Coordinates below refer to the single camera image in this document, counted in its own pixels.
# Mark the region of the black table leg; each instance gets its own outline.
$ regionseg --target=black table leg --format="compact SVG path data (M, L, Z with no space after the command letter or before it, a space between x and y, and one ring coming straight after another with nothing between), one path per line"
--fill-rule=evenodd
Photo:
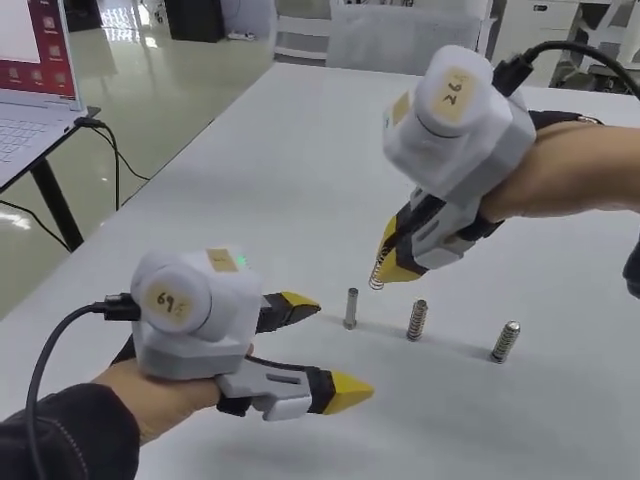
M51 170L49 161L44 158L38 162L31 170L31 175L33 175L33 179L36 181L36 185L38 185L42 198L44 198L56 225L58 225L62 238L73 252L82 245L84 239L78 224L73 215L71 215L69 205L62 194L62 190L60 190L60 185L53 170Z

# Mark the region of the hand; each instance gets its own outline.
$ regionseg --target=hand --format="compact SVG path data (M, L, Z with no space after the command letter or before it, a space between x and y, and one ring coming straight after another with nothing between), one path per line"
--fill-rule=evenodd
M144 445L220 400L213 380L175 382L142 375L135 359L109 367L96 378L111 389L135 417Z
M494 222L591 209L640 210L640 130L580 122L544 128L480 207Z

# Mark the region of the floor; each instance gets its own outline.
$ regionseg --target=floor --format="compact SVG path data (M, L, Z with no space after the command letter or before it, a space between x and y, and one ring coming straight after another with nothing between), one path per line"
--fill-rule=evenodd
M264 44L171 40L136 0L103 0L105 28L71 35L85 102L102 108L123 155L142 175L169 162L270 65ZM114 211L110 147L80 132L50 157L82 232L91 235ZM142 184L122 175L127 198ZM30 177L2 195L55 225ZM0 318L68 255L27 215L0 205Z

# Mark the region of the spring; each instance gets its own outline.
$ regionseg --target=spring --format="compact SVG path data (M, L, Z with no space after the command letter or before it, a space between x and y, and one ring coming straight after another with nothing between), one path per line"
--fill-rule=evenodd
M497 363L504 363L507 360L509 352L513 348L514 343L520 335L520 324L518 322L508 322L502 329L500 337L493 347L491 357Z
M374 265L373 270L371 271L371 276L369 277L369 286L372 290L382 290L384 288L384 283L378 280L378 272L382 267L382 262L384 262L384 259L389 255L389 251L390 250L388 248L382 248L378 254L378 258L376 258L376 264Z
M424 300L418 300L413 304L413 310L411 311L411 321L409 322L409 328L407 329L407 339L412 342L417 342L422 337L422 330L424 324L427 321L427 302Z

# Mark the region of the laptop keyboard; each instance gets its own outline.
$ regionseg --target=laptop keyboard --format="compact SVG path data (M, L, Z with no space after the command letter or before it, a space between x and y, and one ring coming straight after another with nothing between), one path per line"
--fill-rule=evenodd
M33 140L48 129L49 125L43 123L0 118L0 162L10 162L20 150L33 145Z

